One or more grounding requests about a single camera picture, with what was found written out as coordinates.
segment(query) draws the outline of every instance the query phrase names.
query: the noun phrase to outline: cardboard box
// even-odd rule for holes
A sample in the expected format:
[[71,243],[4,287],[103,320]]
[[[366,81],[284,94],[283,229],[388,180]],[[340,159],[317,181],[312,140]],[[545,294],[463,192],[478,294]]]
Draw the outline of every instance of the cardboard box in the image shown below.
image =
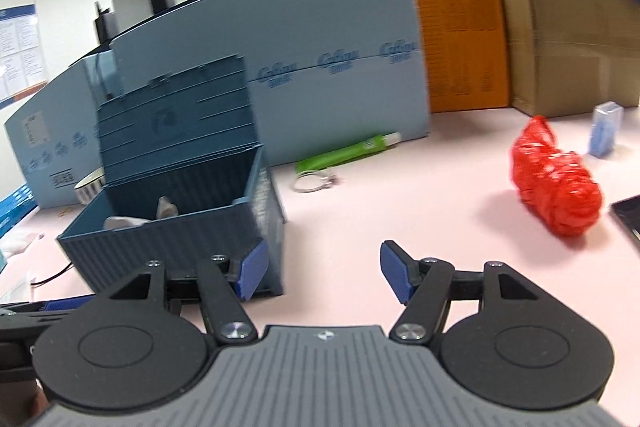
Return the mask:
[[637,0],[504,0],[513,106],[546,117],[640,98]]
[[138,87],[242,55],[269,165],[428,131],[414,0],[198,0],[111,47],[125,83]]
[[501,0],[417,0],[431,112],[506,107]]
[[74,186],[100,167],[96,110],[122,93],[113,52],[79,60],[4,124],[41,208],[78,203]]

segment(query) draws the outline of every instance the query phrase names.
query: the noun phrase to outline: white paper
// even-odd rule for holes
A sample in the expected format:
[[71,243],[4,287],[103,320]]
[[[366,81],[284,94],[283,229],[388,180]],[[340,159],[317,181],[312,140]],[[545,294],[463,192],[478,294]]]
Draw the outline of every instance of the white paper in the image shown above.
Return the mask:
[[6,57],[19,51],[15,21],[0,22],[0,57]]
[[20,17],[15,20],[15,29],[21,50],[28,50],[40,44],[37,23],[38,19],[35,15]]
[[42,55],[38,48],[22,52],[22,64],[24,65],[24,71],[27,74],[27,83],[30,86],[45,80]]
[[22,120],[22,126],[24,127],[24,133],[27,135],[29,147],[43,145],[51,140],[42,111],[38,111],[29,118]]
[[26,89],[27,79],[22,70],[22,61],[20,55],[11,55],[2,59],[2,65],[5,68],[4,81],[10,94]]
[[9,98],[9,91],[6,89],[6,82],[4,81],[4,66],[0,66],[0,100]]
[[27,272],[23,280],[17,282],[11,289],[0,296],[0,304],[31,302],[33,300],[33,296],[31,295],[31,282],[33,282],[33,275]]

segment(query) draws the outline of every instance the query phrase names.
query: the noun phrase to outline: green tube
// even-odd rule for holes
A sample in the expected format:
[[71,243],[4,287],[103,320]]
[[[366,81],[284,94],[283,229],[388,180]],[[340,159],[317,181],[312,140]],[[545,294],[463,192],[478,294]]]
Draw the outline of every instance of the green tube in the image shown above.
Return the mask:
[[397,132],[387,134],[386,136],[374,136],[364,142],[356,143],[356,145],[338,149],[337,151],[326,152],[313,158],[297,162],[296,172],[321,171],[322,169],[347,163],[357,158],[362,158],[363,156],[382,152],[401,141],[402,137],[400,133]]

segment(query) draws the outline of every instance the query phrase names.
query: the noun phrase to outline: black wire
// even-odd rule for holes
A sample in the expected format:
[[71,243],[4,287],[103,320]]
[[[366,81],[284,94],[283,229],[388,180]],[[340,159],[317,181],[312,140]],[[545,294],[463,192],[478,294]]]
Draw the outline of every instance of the black wire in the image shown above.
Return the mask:
[[55,275],[52,275],[48,279],[45,279],[45,280],[42,280],[42,281],[32,282],[31,286],[42,286],[42,285],[44,285],[44,284],[46,284],[48,282],[51,282],[53,279],[57,279],[61,275],[65,274],[66,272],[71,270],[73,267],[74,267],[74,264],[73,263],[69,263],[62,270],[60,270],[58,273],[56,273]]

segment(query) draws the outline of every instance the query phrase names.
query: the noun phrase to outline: blue storage box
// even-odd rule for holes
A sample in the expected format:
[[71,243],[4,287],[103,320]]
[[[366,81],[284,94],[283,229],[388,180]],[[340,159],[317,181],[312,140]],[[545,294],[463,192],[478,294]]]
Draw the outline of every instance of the blue storage box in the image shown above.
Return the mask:
[[[103,104],[98,122],[107,185],[58,237],[92,290],[149,260],[163,261],[170,277],[188,277],[202,258],[266,259],[268,250],[255,296],[282,293],[284,214],[257,141],[241,58],[156,78]],[[103,230],[110,216],[155,219],[162,196],[180,216]],[[242,266],[240,298],[258,284],[256,269]]]

